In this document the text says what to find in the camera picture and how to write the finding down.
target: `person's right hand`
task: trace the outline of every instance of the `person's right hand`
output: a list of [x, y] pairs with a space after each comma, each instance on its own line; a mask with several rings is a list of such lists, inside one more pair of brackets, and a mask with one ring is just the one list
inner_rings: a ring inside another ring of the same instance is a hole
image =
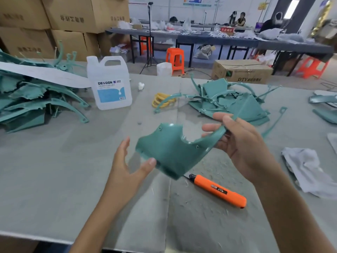
[[[250, 123], [225, 113], [214, 113], [213, 118], [221, 121], [227, 132], [215, 145], [228, 154], [234, 166], [250, 182], [255, 183], [260, 177], [280, 170], [279, 164], [269, 152], [263, 138]], [[216, 131], [221, 124], [204, 124], [203, 131]]]

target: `blue label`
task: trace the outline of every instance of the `blue label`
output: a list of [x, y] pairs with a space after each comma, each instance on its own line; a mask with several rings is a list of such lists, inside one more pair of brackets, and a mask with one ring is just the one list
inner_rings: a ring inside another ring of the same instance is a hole
[[120, 91], [118, 89], [104, 89], [104, 90], [97, 90], [97, 92], [101, 103], [125, 100], [124, 87], [121, 88]]

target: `orange plastic stool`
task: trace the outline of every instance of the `orange plastic stool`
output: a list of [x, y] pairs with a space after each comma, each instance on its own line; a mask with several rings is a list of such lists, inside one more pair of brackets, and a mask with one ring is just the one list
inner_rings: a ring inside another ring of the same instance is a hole
[[[310, 66], [306, 67], [309, 61], [312, 61]], [[317, 79], [319, 79], [322, 74], [324, 73], [324, 70], [326, 69], [326, 66], [329, 64], [329, 61], [327, 61], [322, 68], [322, 70], [317, 70], [319, 64], [321, 63], [320, 60], [315, 59], [313, 57], [307, 58], [304, 63], [301, 65], [301, 67], [296, 71], [296, 73], [303, 72], [302, 78], [307, 79], [310, 76], [317, 76]]]
[[172, 64], [172, 74], [175, 70], [181, 70], [181, 73], [185, 74], [184, 72], [185, 56], [184, 51], [182, 49], [168, 48], [166, 52], [166, 62], [170, 62]]
[[[146, 37], [141, 36], [141, 41], [146, 41]], [[141, 54], [144, 54], [144, 52], [147, 50], [146, 48], [146, 42], [141, 42]], [[152, 45], [151, 45], [151, 39], [149, 39], [149, 52], [152, 51]]]

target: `forearm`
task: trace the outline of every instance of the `forearm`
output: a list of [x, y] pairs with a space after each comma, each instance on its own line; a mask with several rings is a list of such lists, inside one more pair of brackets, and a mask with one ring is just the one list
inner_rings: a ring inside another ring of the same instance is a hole
[[336, 252], [280, 167], [262, 174], [254, 186], [281, 253]]
[[123, 208], [121, 204], [114, 205], [113, 202], [114, 199], [102, 195], [69, 253], [99, 253], [102, 250], [111, 223]]

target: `stacked cardboard boxes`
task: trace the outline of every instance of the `stacked cardboard boxes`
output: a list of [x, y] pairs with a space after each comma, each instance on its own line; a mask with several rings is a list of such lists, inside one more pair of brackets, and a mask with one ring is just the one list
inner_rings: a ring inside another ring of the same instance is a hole
[[99, 57], [98, 34], [103, 42], [105, 29], [121, 20], [130, 21], [128, 0], [0, 0], [0, 38], [18, 57], [39, 58], [40, 51], [54, 58], [59, 40], [63, 59], [73, 51], [78, 61]]

